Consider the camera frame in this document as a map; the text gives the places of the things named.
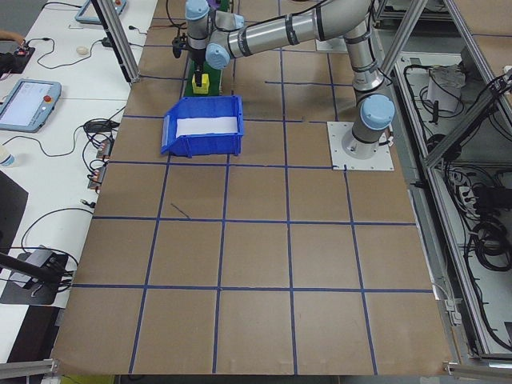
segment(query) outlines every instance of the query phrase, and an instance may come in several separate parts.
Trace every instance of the white paper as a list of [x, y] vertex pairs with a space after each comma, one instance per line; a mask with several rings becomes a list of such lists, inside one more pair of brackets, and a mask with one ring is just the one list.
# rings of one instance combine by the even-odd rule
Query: white paper
[[177, 120], [176, 137], [187, 134], [236, 134], [237, 118], [179, 118]]

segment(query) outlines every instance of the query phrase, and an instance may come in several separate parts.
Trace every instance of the tablet screen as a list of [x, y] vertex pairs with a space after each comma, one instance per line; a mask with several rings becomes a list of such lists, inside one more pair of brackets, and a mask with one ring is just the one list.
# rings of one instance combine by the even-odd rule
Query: tablet screen
[[0, 124], [28, 126], [34, 118], [43, 99], [49, 92], [51, 84], [24, 82], [9, 100], [0, 116]]

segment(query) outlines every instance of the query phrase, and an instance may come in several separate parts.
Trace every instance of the white desk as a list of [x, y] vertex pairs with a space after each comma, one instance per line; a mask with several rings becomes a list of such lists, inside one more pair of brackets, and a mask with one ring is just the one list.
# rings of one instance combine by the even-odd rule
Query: white desk
[[[82, 1], [71, 0], [74, 4]], [[145, 31], [150, 25], [156, 0], [129, 0], [121, 20], [128, 40], [143, 45], [145, 35], [136, 30], [129, 30], [133, 25]], [[73, 62], [80, 57], [76, 53], [77, 46], [90, 44], [105, 37], [100, 26], [80, 26], [74, 20], [77, 10], [55, 10], [60, 6], [48, 6], [41, 12], [38, 20], [27, 35], [31, 38], [49, 37], [55, 40], [55, 52], [43, 59], [48, 66]], [[62, 95], [55, 111], [49, 116], [46, 124], [32, 136], [42, 142], [50, 154], [67, 152], [73, 145], [73, 132], [77, 126], [92, 118], [108, 118], [128, 99], [130, 87], [122, 76], [121, 69], [112, 49], [96, 45], [91, 58], [74, 66], [56, 70], [47, 70], [36, 63], [36, 60], [51, 48], [51, 42], [33, 42], [36, 54], [30, 60], [23, 74], [10, 76], [0, 82], [0, 98], [8, 95], [20, 78], [50, 80], [62, 84]], [[142, 49], [133, 47], [136, 60], [140, 59]], [[114, 120], [120, 121], [122, 114]], [[0, 142], [18, 135], [15, 132], [0, 131]], [[77, 132], [77, 146], [71, 155], [60, 158], [48, 158], [40, 151], [38, 144], [25, 139], [16, 139], [7, 144], [9, 151], [16, 157], [11, 168], [2, 171], [29, 192], [26, 211], [20, 224], [13, 246], [19, 246], [21, 236], [28, 226], [43, 214], [60, 208], [87, 208], [80, 199], [89, 202], [96, 200], [96, 193], [87, 189], [88, 171], [82, 161], [82, 149], [86, 144], [83, 130]], [[92, 160], [96, 149], [88, 147], [86, 158]], [[67, 211], [51, 215], [43, 219], [32, 229], [26, 240], [27, 246], [43, 244], [48, 247], [65, 250], [78, 260], [89, 228], [91, 216], [85, 212]], [[19, 250], [11, 251], [16, 256]], [[74, 269], [73, 261], [68, 262], [68, 269]], [[0, 273], [7, 278], [9, 272]], [[4, 282], [0, 282], [0, 292]], [[65, 307], [68, 292], [57, 296], [55, 306]], [[14, 341], [26, 315], [28, 306], [0, 305], [0, 363], [6, 362]]]
[[[155, 0], [132, 0], [126, 5], [121, 14], [121, 21], [129, 42], [143, 45], [146, 36], [136, 30], [129, 30], [134, 25], [141, 31], [147, 30], [155, 6]], [[91, 44], [105, 37], [101, 26], [83, 25], [74, 20], [77, 10], [69, 11], [69, 7], [58, 6], [45, 8], [34, 26], [26, 36], [32, 38], [52, 38], [55, 40], [55, 51], [42, 59], [46, 66], [57, 66], [64, 63], [75, 62], [83, 56], [77, 54], [79, 46], [90, 48]], [[73, 66], [64, 66], [48, 70], [37, 63], [37, 60], [49, 52], [51, 41], [32, 41], [30, 43], [36, 52], [23, 74], [13, 75], [13, 78], [45, 79], [62, 84], [64, 98], [93, 98], [103, 100], [126, 100], [130, 86], [125, 82], [119, 68], [114, 51], [105, 48], [101, 43], [94, 45], [92, 56]], [[132, 46], [135, 59], [140, 59], [142, 48]]]

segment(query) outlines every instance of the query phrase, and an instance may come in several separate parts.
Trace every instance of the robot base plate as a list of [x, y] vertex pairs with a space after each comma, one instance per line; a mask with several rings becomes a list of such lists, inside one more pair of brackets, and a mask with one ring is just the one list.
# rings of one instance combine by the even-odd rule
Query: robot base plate
[[[327, 122], [329, 134], [330, 156], [334, 170], [394, 170], [388, 145], [380, 146], [372, 158], [359, 160], [353, 158], [342, 148], [342, 140], [345, 134], [352, 129], [352, 122]], [[386, 141], [382, 134], [381, 142]]]

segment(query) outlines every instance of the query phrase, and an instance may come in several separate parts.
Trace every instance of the cardboard table surface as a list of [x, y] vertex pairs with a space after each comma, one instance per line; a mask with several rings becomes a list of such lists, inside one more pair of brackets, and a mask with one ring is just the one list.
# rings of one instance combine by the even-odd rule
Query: cardboard table surface
[[[297, 7], [264, 3], [241, 13]], [[222, 88], [242, 96], [242, 154], [161, 156], [186, 60], [154, 60], [174, 34], [149, 31], [150, 77], [131, 91], [54, 348], [62, 372], [441, 373], [450, 352], [397, 156], [395, 172], [330, 168], [325, 122], [355, 113], [346, 57], [307, 43], [238, 59]]]

